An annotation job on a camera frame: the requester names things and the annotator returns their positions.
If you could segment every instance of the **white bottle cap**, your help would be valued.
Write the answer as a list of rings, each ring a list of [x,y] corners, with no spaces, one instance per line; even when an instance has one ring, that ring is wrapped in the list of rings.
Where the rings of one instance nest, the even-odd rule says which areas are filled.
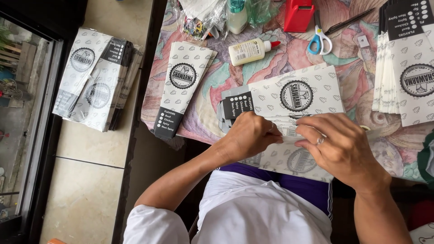
[[[264,41],[265,45],[265,51],[268,52],[271,50],[271,42],[270,41]]]

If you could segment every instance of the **pen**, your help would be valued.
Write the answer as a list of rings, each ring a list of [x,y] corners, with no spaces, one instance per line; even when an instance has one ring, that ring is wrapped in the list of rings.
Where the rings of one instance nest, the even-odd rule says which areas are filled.
[[[367,14],[368,14],[369,12],[371,12],[373,9],[374,9],[374,8],[371,8],[371,9],[369,9],[369,10],[366,10],[366,11],[363,12],[363,13],[359,13],[358,15],[352,17],[352,18],[349,19],[349,20],[345,20],[345,21],[343,21],[343,22],[339,22],[339,23],[335,24],[334,26],[330,27],[329,30],[327,30],[324,34],[325,34],[325,35],[328,35],[328,34],[331,34],[331,33],[335,32],[335,31],[341,29],[342,27],[344,27],[344,26],[346,26],[346,25],[348,25],[348,24],[350,24],[350,23],[352,23],[352,22],[354,22],[354,21],[356,21],[356,20],[362,18],[363,16],[367,15]]]

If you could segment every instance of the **table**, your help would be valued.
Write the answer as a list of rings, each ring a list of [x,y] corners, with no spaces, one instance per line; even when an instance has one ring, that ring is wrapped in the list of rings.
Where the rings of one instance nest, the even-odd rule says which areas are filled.
[[[317,1],[322,27],[344,21],[366,9],[380,7],[380,0],[327,0]],[[392,175],[413,181],[424,181],[417,167],[417,152],[422,149],[425,136],[431,132],[434,122],[409,127],[401,126],[399,115],[372,111],[375,59],[378,37],[378,11],[374,10],[338,32],[329,35],[333,50],[329,55],[313,55],[306,51],[314,35],[313,21],[306,33],[285,33],[283,22],[285,1],[275,2],[280,13],[266,25],[253,29],[247,27],[241,34],[229,34],[224,41],[213,38],[202,45],[218,52],[218,55],[193,95],[177,134],[208,144],[223,137],[216,119],[216,104],[221,91],[257,82],[266,78],[327,62],[336,66],[343,86],[342,101],[347,116],[360,125],[382,129],[380,137],[371,144],[372,152],[380,164]],[[357,37],[366,35],[374,55],[363,60],[357,45]],[[230,64],[228,46],[259,37],[280,41],[277,50],[267,52],[265,58],[243,66]],[[164,89],[170,45],[182,41],[185,36],[178,30],[175,15],[166,7],[154,62],[141,110],[141,119],[153,129]]]

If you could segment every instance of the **clear plastic bag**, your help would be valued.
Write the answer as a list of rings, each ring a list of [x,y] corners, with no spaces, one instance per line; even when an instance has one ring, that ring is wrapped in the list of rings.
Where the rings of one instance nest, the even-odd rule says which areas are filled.
[[[224,40],[227,0],[170,0],[177,18],[179,30],[195,40],[203,41],[209,36]]]
[[[253,28],[266,24],[279,13],[272,0],[246,0],[247,22]]]

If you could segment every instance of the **plastic bottle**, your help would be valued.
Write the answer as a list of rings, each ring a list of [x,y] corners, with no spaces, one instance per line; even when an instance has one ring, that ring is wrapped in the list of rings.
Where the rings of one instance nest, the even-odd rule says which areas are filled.
[[[271,50],[280,44],[280,41],[270,42],[262,41],[259,38],[255,38],[250,41],[232,45],[229,47],[230,61],[233,66],[238,66],[244,63],[249,63],[259,59],[263,59],[265,52]]]
[[[227,21],[229,31],[238,35],[247,26],[247,10],[244,7],[244,0],[227,1]]]

